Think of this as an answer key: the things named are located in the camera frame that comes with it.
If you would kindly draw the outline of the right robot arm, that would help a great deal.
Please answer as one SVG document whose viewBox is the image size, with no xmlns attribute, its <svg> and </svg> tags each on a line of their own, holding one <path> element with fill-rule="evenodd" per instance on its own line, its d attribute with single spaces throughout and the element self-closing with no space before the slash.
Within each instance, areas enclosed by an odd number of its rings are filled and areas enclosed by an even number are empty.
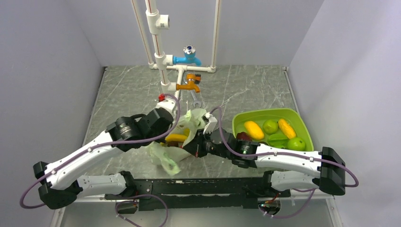
<svg viewBox="0 0 401 227">
<path fill-rule="evenodd" d="M 289 189 L 319 189 L 337 196 L 346 192 L 345 162 L 329 147 L 322 151 L 289 151 L 216 130 L 198 132 L 183 149 L 194 157 L 219 156 L 241 168 L 270 168 L 260 185 L 266 196 Z"/>
</svg>

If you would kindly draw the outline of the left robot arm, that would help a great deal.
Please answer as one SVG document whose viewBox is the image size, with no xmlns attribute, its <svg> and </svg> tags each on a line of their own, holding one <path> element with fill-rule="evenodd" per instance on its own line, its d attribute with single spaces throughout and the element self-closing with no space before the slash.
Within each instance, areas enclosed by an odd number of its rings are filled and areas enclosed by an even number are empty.
<svg viewBox="0 0 401 227">
<path fill-rule="evenodd" d="M 76 199 L 99 194 L 131 198 L 138 194 L 129 171 L 112 175 L 88 176 L 84 173 L 95 164 L 138 149 L 167 136 L 174 121 L 174 111 L 162 107 L 148 114 L 120 117 L 95 139 L 72 154 L 53 163 L 38 162 L 34 173 L 41 186 L 40 200 L 50 209 L 72 204 Z"/>
</svg>

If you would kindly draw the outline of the light green plastic bag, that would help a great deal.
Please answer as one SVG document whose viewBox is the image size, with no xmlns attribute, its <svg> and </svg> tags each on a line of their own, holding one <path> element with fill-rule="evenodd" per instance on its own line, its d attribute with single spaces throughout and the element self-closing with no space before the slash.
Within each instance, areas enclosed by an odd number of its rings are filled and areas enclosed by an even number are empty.
<svg viewBox="0 0 401 227">
<path fill-rule="evenodd" d="M 152 164 L 161 166 L 170 176 L 178 174 L 181 171 L 178 162 L 190 155 L 183 147 L 194 139 L 197 130 L 204 129 L 202 116 L 205 113 L 206 110 L 201 108 L 188 110 L 179 118 L 178 125 L 165 142 L 148 145 L 146 149 Z"/>
</svg>

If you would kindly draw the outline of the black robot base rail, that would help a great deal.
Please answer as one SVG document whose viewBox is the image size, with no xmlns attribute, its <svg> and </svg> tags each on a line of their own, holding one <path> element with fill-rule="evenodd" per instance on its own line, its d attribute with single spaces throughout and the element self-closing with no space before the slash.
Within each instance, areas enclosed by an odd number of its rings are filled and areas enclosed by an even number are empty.
<svg viewBox="0 0 401 227">
<path fill-rule="evenodd" d="M 198 179 L 136 179 L 134 195 L 140 211 L 169 209 L 242 207 L 256 209 L 259 202 L 276 197 L 288 198 L 290 190 L 271 190 L 263 177 L 198 178 Z"/>
</svg>

